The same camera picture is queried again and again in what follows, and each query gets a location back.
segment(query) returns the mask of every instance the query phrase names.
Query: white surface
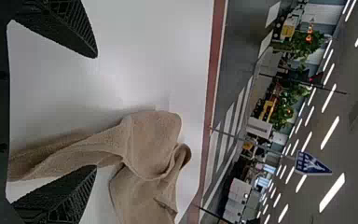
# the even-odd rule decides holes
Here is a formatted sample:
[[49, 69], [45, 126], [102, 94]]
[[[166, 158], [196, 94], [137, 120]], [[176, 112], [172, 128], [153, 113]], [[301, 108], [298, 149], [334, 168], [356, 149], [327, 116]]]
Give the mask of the white surface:
[[274, 6], [269, 8], [268, 11], [268, 17], [267, 17], [267, 22], [266, 22], [266, 28], [277, 19], [278, 17], [278, 12], [279, 12], [279, 8], [281, 6], [281, 1], [279, 1], [278, 3], [276, 3]]
[[248, 126], [246, 126], [246, 132], [269, 139], [269, 135], [272, 132], [272, 124], [250, 117], [248, 119]]
[[272, 137], [272, 142], [279, 144], [281, 146], [286, 146], [287, 139], [289, 139], [289, 135], [284, 133], [274, 132], [274, 136]]
[[[220, 130], [220, 123], [217, 125], [216, 129]], [[219, 138], [219, 133], [212, 132], [211, 138], [209, 140], [209, 153], [208, 153], [208, 163], [206, 166], [204, 193], [208, 190], [208, 188], [211, 186], [211, 183], [212, 183], [214, 157], [216, 155], [218, 138]]]
[[242, 125], [243, 125], [243, 118], [245, 117], [245, 111], [246, 111], [246, 106], [248, 104], [248, 100], [249, 100], [249, 94], [250, 94], [250, 90], [252, 88], [252, 81], [253, 81], [253, 77], [249, 78], [248, 81], [248, 85], [246, 86], [246, 93], [245, 93], [245, 100], [243, 102], [243, 110], [241, 111], [241, 118], [240, 118], [240, 126], [237, 130], [237, 134], [241, 131], [242, 129]]
[[241, 181], [237, 178], [234, 178], [229, 191], [237, 195], [240, 195], [242, 198], [245, 194], [249, 194], [252, 189], [252, 186], [244, 181]]
[[[233, 114], [233, 110], [234, 110], [234, 103], [231, 105], [231, 107], [229, 108], [229, 110], [226, 113], [226, 119], [225, 119], [225, 133], [231, 133], [231, 118], [232, 118], [232, 114]], [[225, 159], [227, 150], [230, 149], [231, 144], [233, 142], [233, 138], [229, 137], [225, 134], [223, 134], [223, 138], [222, 138], [222, 145], [220, 147], [220, 153], [219, 153], [219, 159], [217, 161], [217, 170], [218, 171], [220, 169], [220, 166], [223, 163], [223, 160]]]
[[344, 6], [307, 4], [302, 21], [309, 22], [312, 18], [315, 23], [336, 25]]
[[273, 31], [269, 32], [266, 38], [264, 38], [261, 42], [260, 51], [258, 52], [258, 58], [260, 58], [261, 55], [263, 55], [264, 51], [266, 51], [266, 49], [269, 47], [269, 43], [271, 43], [273, 33]]
[[[183, 122], [179, 140], [192, 149], [192, 159], [177, 184], [179, 221], [199, 186], [213, 1], [83, 4], [99, 47], [96, 60], [16, 22], [8, 26], [11, 146], [23, 147], [76, 128], [101, 130], [142, 109], [176, 112]], [[106, 188], [109, 175], [104, 177], [95, 192]], [[7, 191], [25, 193], [11, 187]], [[109, 200], [107, 193], [103, 200]], [[111, 223], [95, 221], [95, 217], [111, 216], [110, 210], [104, 206], [92, 221], [84, 221], [91, 220], [86, 211], [82, 223]]]
[[237, 134], [237, 130], [238, 127], [240, 126], [238, 125], [238, 121], [240, 119], [240, 112], [241, 112], [241, 104], [242, 104], [242, 100], [243, 100], [243, 95], [244, 95], [245, 89], [242, 89], [242, 91], [240, 92], [240, 95], [238, 96], [238, 100], [237, 100], [237, 108], [235, 109], [235, 116], [234, 116], [234, 126], [231, 129], [231, 134], [232, 135], [236, 135]]

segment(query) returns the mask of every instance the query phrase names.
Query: black mesh object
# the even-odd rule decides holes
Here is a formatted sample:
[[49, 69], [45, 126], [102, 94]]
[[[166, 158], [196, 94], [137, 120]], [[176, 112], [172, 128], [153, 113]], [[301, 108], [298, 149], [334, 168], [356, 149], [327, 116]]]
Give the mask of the black mesh object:
[[12, 205], [27, 224], [77, 224], [96, 175], [95, 165], [84, 166], [26, 194]]
[[80, 0], [24, 0], [15, 20], [79, 54], [98, 56], [94, 33]]

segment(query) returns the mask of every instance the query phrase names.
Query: beige knit fabric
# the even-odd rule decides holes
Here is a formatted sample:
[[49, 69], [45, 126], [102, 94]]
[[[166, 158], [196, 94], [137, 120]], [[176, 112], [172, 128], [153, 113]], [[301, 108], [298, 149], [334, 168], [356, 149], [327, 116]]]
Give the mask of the beige knit fabric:
[[131, 114], [101, 133], [70, 134], [13, 153], [8, 179], [61, 176], [87, 164], [123, 162], [125, 167], [109, 184], [120, 223], [174, 223], [176, 180], [191, 157], [188, 146], [176, 143], [180, 129], [180, 117], [173, 113]]

